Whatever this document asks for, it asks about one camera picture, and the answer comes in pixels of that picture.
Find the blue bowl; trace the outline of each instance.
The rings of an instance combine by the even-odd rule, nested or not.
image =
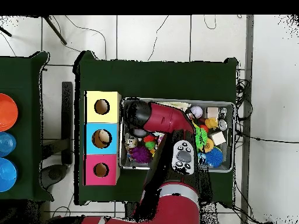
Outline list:
[[[7,159],[0,158],[0,193],[8,191],[16,183],[16,167]]]
[[[0,157],[4,157],[16,148],[16,139],[13,135],[0,132]]]

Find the white object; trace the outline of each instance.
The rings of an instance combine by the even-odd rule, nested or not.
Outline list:
[[[213,140],[215,146],[217,146],[219,144],[223,144],[224,142],[226,142],[222,131],[213,133],[210,136],[211,136],[211,139]]]
[[[207,108],[207,118],[218,119],[219,108],[218,107],[208,107]]]
[[[203,115],[203,109],[200,106],[193,106],[190,111],[195,118],[200,118]]]

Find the green tablecloth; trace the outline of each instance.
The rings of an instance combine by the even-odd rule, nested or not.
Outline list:
[[[76,100],[79,113],[76,132],[80,130],[79,165],[75,175],[75,200],[81,201],[139,201],[147,171],[121,170],[116,186],[84,186],[82,166],[84,153],[84,91],[118,91],[122,97],[162,99],[212,100],[235,103],[235,58],[225,62],[136,62],[96,60],[84,51],[74,65]],[[210,173],[213,201],[232,205],[233,171]]]
[[[16,138],[16,148],[7,159],[18,170],[15,185],[0,192],[1,199],[52,200],[39,183],[41,165],[40,75],[49,54],[37,52],[29,58],[0,57],[0,93],[9,95],[18,106],[18,120],[7,130]]]

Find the gray bin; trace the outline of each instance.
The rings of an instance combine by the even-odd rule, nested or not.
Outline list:
[[[234,149],[235,149],[235,125],[236,125],[236,107],[234,103],[224,102],[224,101],[201,101],[201,100],[172,100],[172,99],[152,99],[152,98],[138,98],[145,102],[184,102],[191,104],[191,106],[200,106],[203,111],[207,107],[225,107],[227,109],[227,115],[224,120],[227,123],[227,129],[223,131],[226,142],[216,147],[220,148],[223,153],[223,161],[219,167],[213,168],[207,165],[200,165],[201,169],[208,169],[209,172],[215,173],[228,173],[231,171],[234,164]],[[128,102],[127,98],[122,100],[122,104]],[[123,169],[140,169],[149,170],[151,168],[151,163],[140,164],[137,162],[131,162],[127,158],[127,151],[124,147],[124,134],[126,133],[127,127],[124,125],[123,120],[120,125],[120,145],[119,145],[119,158],[120,165]]]

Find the yellow toy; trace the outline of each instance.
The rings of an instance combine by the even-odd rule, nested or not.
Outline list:
[[[207,118],[204,121],[205,125],[207,126],[207,128],[209,129],[216,129],[218,128],[218,120],[216,120],[215,118]]]

